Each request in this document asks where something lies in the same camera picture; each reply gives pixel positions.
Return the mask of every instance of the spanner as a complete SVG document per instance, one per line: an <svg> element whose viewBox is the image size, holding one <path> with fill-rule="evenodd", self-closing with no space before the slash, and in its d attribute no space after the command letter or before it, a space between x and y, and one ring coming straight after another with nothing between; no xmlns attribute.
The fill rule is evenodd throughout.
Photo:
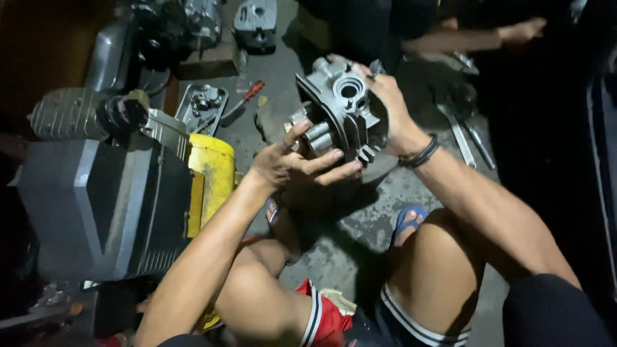
<svg viewBox="0 0 617 347"><path fill-rule="evenodd" d="M465 135L463 134L463 130L461 130L461 126L458 123L458 120L454 114L452 108L445 104L437 104L437 108L444 114L446 118L448 118L448 122L452 126L452 132L454 133L454 138L457 141L457 145L460 148L461 154L463 155L463 160L467 166L472 169L476 168L476 161L473 159L473 154L471 153L471 149L467 144L467 140L465 139Z"/></svg>

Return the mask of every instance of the metal tray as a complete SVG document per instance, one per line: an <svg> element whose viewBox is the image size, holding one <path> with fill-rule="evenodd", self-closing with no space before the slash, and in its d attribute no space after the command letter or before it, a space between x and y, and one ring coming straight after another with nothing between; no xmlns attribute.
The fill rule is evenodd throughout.
<svg viewBox="0 0 617 347"><path fill-rule="evenodd" d="M221 96L221 103L219 107L211 107L206 111L198 111L199 116L196 117L196 113L193 107L193 94L200 90L203 90L206 86L215 88L218 90L218 94ZM192 133L197 127L203 124L203 122L211 122L201 133L208 136L214 136L216 134L218 123L223 114L223 110L227 105L227 99L229 98L229 92L224 88L217 88L206 84L191 83L182 97L180 106L176 111L174 118L180 120L186 124L186 132Z"/></svg>

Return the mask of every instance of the black bracelet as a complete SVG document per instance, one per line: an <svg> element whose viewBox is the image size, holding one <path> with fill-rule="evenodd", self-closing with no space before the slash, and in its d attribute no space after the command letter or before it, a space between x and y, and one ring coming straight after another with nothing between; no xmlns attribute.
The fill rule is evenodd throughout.
<svg viewBox="0 0 617 347"><path fill-rule="evenodd" d="M420 153L418 153L415 157L411 159L400 159L399 162L402 165L409 167L412 170L417 169L425 162L428 162L428 160L431 158L433 153L435 153L437 151L437 148L439 148L439 142L437 141L437 135L430 134L430 136L433 139L431 140L431 142L428 144L427 147L425 147L422 151L420 151Z"/></svg>

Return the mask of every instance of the leg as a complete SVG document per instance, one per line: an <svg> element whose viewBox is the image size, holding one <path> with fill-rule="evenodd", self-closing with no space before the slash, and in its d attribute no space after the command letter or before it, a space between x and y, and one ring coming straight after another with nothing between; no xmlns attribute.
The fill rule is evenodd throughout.
<svg viewBox="0 0 617 347"><path fill-rule="evenodd" d="M255 240L241 248L215 303L233 334L251 345L295 347L307 327L312 298L281 287L276 279L285 262L296 257L279 241L295 231L290 228L289 214L282 209L271 228L277 239Z"/></svg>
<svg viewBox="0 0 617 347"><path fill-rule="evenodd" d="M405 220L415 218L411 211ZM464 332L478 302L485 262L462 234L454 215L438 209L394 245L400 262L387 289L409 317L440 335Z"/></svg>

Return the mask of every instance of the red screwdriver handle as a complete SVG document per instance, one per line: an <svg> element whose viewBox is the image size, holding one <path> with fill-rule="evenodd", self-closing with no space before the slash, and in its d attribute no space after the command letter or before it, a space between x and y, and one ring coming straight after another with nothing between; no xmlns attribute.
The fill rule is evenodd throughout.
<svg viewBox="0 0 617 347"><path fill-rule="evenodd" d="M249 102L266 84L262 80L258 80L244 93L244 102Z"/></svg>

